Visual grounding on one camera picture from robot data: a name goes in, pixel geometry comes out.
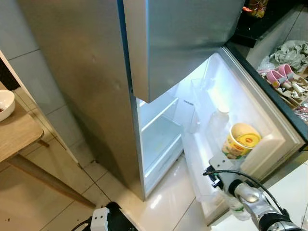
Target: refrigerator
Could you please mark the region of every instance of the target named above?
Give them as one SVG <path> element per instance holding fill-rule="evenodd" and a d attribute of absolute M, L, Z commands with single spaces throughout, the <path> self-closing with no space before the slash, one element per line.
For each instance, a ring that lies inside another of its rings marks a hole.
<path fill-rule="evenodd" d="M 260 180 L 299 155 L 308 128 L 227 41 L 244 0 L 18 0 L 96 159 L 146 200 L 185 153 L 207 224 L 226 210 L 208 177 L 236 123 L 260 143 L 232 162 Z M 209 123 L 229 109 L 223 131 Z"/>

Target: tile floor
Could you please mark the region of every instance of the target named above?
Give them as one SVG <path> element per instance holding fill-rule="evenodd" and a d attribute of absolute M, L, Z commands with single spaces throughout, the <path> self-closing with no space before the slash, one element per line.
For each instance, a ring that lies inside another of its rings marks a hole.
<path fill-rule="evenodd" d="M 22 154 L 82 193 L 97 207 L 116 201 L 140 231 L 257 230 L 252 221 L 238 221 L 230 213 L 207 227 L 183 156 L 175 162 L 148 200 L 142 202 L 98 163 L 92 162 L 83 169 L 79 168 L 35 104 L 27 107 L 44 128 L 44 140 L 50 147 L 35 144 L 23 150 Z M 293 221 L 303 227 L 308 226 L 307 170 L 308 166 L 303 164 L 270 188 L 280 204 L 289 210 Z M 300 191 L 299 185 L 301 188 L 304 185 L 304 190 Z M 9 166 L 0 168 L 0 205 L 1 230 L 11 231 L 69 231 L 93 212 Z"/>

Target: refrigerator door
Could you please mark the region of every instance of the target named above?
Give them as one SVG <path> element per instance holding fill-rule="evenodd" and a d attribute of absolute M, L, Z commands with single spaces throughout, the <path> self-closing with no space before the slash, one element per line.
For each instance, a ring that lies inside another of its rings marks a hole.
<path fill-rule="evenodd" d="M 151 102 L 234 33 L 244 0 L 124 0 L 133 94 Z"/>
<path fill-rule="evenodd" d="M 228 209 L 219 190 L 211 186 L 208 177 L 202 176 L 209 159 L 220 156 L 225 161 L 220 166 L 216 164 L 216 168 L 239 167 L 262 180 L 305 142 L 228 49 L 221 48 L 201 67 L 203 78 L 191 80 L 192 94 L 186 101 L 192 102 L 195 112 L 182 140 L 196 199 L 202 204 L 208 225 Z M 211 115 L 222 106 L 229 108 L 229 121 L 223 131 L 216 131 L 208 124 Z M 230 128 L 236 123 L 247 123 L 262 136 L 243 161 L 231 161 L 221 151 Z"/>

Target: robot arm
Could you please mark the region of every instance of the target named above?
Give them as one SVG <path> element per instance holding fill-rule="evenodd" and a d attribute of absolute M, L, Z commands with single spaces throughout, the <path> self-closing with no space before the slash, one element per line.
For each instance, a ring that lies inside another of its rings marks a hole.
<path fill-rule="evenodd" d="M 289 214 L 285 209 L 276 210 L 264 196 L 263 192 L 252 186 L 249 181 L 243 182 L 239 178 L 235 179 L 227 177 L 227 174 L 222 173 L 224 170 L 215 171 L 210 166 L 204 175 L 208 175 L 213 181 L 213 187 L 219 186 L 228 194 L 236 197 L 250 213 L 255 226 L 260 231 L 304 231 L 297 227 L 290 220 Z M 238 171 L 226 170 L 226 172 L 239 174 Z"/>

